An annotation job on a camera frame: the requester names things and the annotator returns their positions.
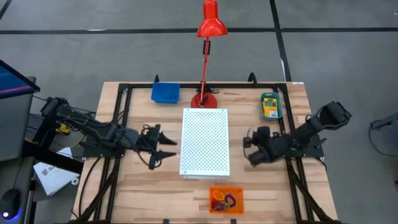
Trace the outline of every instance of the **computer screen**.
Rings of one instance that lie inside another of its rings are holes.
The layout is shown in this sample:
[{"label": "computer screen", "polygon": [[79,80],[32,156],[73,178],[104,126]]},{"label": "computer screen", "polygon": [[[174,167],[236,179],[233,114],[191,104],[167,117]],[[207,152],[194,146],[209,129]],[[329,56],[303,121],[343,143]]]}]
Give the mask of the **computer screen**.
[{"label": "computer screen", "polygon": [[0,60],[0,99],[40,91],[40,88]]}]

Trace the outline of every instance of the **white pegboard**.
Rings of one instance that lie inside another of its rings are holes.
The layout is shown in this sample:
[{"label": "white pegboard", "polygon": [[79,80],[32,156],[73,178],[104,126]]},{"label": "white pegboard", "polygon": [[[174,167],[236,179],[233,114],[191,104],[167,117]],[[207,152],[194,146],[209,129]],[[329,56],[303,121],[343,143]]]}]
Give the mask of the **white pegboard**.
[{"label": "white pegboard", "polygon": [[227,109],[184,109],[180,175],[191,179],[229,177]]}]

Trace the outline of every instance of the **orange basket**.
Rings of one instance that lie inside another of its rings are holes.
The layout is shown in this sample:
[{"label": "orange basket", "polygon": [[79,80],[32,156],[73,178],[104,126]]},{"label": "orange basket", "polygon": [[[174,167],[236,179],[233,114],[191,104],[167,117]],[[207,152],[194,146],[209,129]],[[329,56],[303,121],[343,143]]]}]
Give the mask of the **orange basket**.
[{"label": "orange basket", "polygon": [[241,187],[210,187],[209,212],[214,214],[243,214]]}]

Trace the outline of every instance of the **wooden table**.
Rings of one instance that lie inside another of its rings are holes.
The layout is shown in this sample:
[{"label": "wooden table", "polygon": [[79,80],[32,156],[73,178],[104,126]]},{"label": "wooden table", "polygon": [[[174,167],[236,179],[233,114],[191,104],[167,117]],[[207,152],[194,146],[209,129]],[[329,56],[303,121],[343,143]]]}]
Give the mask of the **wooden table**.
[{"label": "wooden table", "polygon": [[[104,83],[96,119],[111,121],[119,84]],[[287,83],[287,87],[297,127],[310,113],[310,105],[303,84]],[[135,152],[126,151],[121,160],[112,223],[162,223],[165,218],[171,223],[230,223],[234,218],[238,223],[295,223],[285,161],[261,164],[253,168],[243,156],[242,138],[249,128],[270,126],[271,132],[279,132],[277,121],[264,121],[260,116],[260,95],[272,91],[271,89],[225,88],[220,89],[215,95],[218,108],[228,109],[231,176],[227,180],[187,180],[179,175],[183,108],[190,107],[195,89],[182,88],[180,101],[176,105],[154,103],[150,99],[151,91],[150,88],[133,89],[127,126],[140,131],[143,124],[161,124],[161,130],[168,138],[177,141],[178,146],[159,145],[159,148],[177,152],[177,156],[164,159],[159,168],[151,171],[139,160]],[[289,131],[285,105],[283,107],[285,128]],[[88,159],[85,162],[73,209],[75,213],[78,211],[83,180],[94,161],[95,159]],[[325,167],[311,158],[304,159],[303,163],[310,193],[326,214],[337,218]],[[103,159],[90,175],[83,197],[83,209],[97,194],[102,167]],[[209,187],[214,185],[242,187],[244,215],[210,214],[208,191]],[[303,198],[299,195],[303,219],[306,219]],[[102,219],[105,216],[107,201],[108,195],[105,195]]]}]

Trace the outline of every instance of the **gray floor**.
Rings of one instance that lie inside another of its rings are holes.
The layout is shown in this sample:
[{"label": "gray floor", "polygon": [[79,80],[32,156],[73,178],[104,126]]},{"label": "gray floor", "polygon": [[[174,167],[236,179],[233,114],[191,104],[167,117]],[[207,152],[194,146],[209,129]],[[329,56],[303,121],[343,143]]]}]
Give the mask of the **gray floor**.
[{"label": "gray floor", "polygon": [[[273,27],[268,1],[218,0],[229,27]],[[398,2],[276,0],[281,27],[398,27]],[[13,0],[0,30],[146,29],[197,27],[196,0]],[[324,131],[324,150],[339,219],[396,223],[398,159],[378,154],[368,140],[371,121],[398,112],[398,32],[284,33],[293,81],[305,82],[312,111],[340,101],[352,114],[339,131]],[[105,81],[199,80],[202,41],[195,34],[0,35],[0,58],[34,75],[39,96],[62,96],[95,110]],[[208,80],[282,81],[274,33],[214,38]],[[33,112],[42,102],[35,101]],[[78,136],[63,138],[73,144]],[[397,140],[372,133],[375,145],[396,153]],[[42,190],[37,198],[42,198]],[[36,223],[66,222],[76,187],[38,203]],[[50,215],[43,216],[51,210]]]}]

